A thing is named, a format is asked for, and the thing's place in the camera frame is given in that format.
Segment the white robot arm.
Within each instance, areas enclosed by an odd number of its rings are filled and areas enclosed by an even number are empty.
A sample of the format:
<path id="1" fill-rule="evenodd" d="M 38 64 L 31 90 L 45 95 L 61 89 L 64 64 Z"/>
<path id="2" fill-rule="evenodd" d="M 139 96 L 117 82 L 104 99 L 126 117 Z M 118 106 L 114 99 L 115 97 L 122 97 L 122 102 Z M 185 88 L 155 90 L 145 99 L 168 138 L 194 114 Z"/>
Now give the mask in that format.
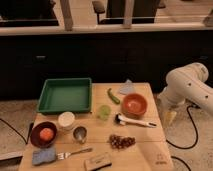
<path id="1" fill-rule="evenodd" d="M 213 114 L 213 88 L 205 83 L 208 77 L 208 69 L 202 63 L 191 63 L 167 73 L 167 86 L 158 95 L 164 127 L 172 123 L 177 115 L 174 109 L 184 104 L 186 99 Z"/>

